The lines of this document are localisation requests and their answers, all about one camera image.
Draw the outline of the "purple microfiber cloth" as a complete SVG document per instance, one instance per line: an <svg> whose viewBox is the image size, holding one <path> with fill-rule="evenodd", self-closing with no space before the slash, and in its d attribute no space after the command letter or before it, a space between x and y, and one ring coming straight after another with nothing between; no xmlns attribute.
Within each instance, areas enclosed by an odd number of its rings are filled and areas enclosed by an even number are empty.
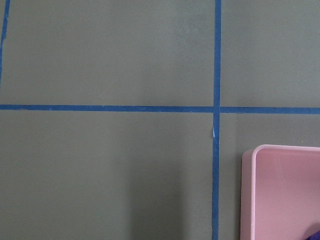
<svg viewBox="0 0 320 240"><path fill-rule="evenodd" d="M312 234L311 236L307 237L305 240L320 240L320 231Z"/></svg>

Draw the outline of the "pink plastic tray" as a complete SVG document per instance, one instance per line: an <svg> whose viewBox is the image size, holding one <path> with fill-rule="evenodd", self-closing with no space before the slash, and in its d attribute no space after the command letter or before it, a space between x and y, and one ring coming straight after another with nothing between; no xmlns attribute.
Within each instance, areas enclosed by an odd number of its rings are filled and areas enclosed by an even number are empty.
<svg viewBox="0 0 320 240"><path fill-rule="evenodd" d="M320 149L264 144L241 159L241 240L305 240L320 230Z"/></svg>

